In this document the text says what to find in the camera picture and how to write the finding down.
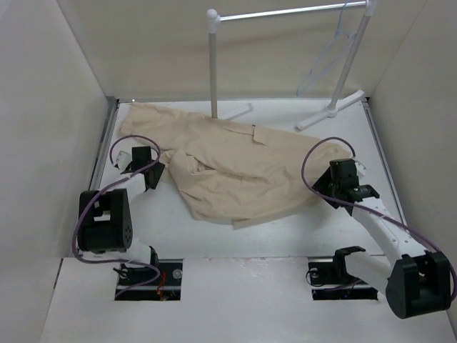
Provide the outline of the beige trousers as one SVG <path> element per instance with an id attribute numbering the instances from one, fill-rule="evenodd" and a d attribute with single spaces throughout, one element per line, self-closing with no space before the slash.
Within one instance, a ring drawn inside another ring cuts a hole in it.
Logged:
<path id="1" fill-rule="evenodd" d="M 194 111 L 133 104 L 120 136 L 154 141 L 194 219 L 247 227 L 296 214 L 330 161 L 349 157 L 337 143 Z"/>

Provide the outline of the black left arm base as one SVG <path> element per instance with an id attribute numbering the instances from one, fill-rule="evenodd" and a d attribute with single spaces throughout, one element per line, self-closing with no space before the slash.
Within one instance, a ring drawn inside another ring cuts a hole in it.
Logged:
<path id="1" fill-rule="evenodd" d="M 114 268 L 118 274 L 115 301 L 167 302 L 181 299 L 184 261 L 159 259 L 151 248 L 151 262 L 158 271 L 124 263 Z"/>

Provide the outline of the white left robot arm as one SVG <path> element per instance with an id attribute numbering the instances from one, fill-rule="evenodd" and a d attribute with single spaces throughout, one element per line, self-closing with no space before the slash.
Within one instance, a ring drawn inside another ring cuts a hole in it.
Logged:
<path id="1" fill-rule="evenodd" d="M 71 245 L 75 255 L 91 252 L 109 261 L 137 263 L 137 278 L 150 285 L 160 277 L 158 257 L 154 248 L 134 236 L 130 204 L 157 187 L 164 165 L 153 159 L 147 146 L 134 147 L 131 152 L 132 161 L 113 186 L 80 194 Z"/>

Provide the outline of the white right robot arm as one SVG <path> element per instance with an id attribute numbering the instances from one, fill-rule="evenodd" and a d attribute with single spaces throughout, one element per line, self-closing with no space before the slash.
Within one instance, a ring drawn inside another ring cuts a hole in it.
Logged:
<path id="1" fill-rule="evenodd" d="M 353 159 L 330 161 L 312 190 L 333 208 L 344 208 L 361 224 L 386 256 L 372 257 L 362 247 L 335 251 L 331 274 L 338 282 L 357 278 L 382 293 L 399 318 L 445 311 L 451 306 L 451 263 L 441 252 L 431 252 L 408 229 L 391 218 L 379 193 L 359 183 Z"/>

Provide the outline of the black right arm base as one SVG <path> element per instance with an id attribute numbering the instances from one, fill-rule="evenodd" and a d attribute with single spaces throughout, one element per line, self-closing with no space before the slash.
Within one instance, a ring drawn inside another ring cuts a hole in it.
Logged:
<path id="1" fill-rule="evenodd" d="M 337 249 L 332 257 L 310 258 L 306 281 L 314 301 L 378 300 L 378 291 L 351 276 L 344 258 L 366 250 L 354 246 Z"/>

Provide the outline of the light blue clothes hanger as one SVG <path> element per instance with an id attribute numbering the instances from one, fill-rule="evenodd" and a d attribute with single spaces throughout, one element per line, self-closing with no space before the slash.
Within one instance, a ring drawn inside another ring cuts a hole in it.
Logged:
<path id="1" fill-rule="evenodd" d="M 345 1 L 338 15 L 336 30 L 331 40 L 325 45 L 317 60 L 309 70 L 308 74 L 302 79 L 296 89 L 296 96 L 303 96 L 307 91 L 330 72 L 333 65 L 339 62 L 353 45 L 357 31 L 348 31 L 342 27 L 343 16 L 348 8 L 349 1 Z"/>

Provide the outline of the white clothes rack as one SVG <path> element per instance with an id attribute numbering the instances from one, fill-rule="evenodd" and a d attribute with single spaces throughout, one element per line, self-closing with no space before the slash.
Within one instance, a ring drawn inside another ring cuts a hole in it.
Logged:
<path id="1" fill-rule="evenodd" d="M 344 89 L 362 39 L 372 19 L 377 1 L 349 1 L 342 27 L 357 31 L 346 55 L 327 75 L 303 96 L 296 89 L 317 60 L 336 30 L 338 15 L 345 1 L 327 4 L 306 1 L 303 7 L 254 11 L 243 14 L 205 12 L 209 58 L 209 116 L 235 119 L 253 111 L 248 103 L 227 114 L 219 114 L 217 89 L 217 53 L 222 53 L 222 83 L 225 98 L 293 97 L 324 102 L 314 110 L 305 110 L 295 129 L 304 131 L 325 119 L 332 119 L 352 105 L 361 103 L 366 94 L 361 86 Z"/>

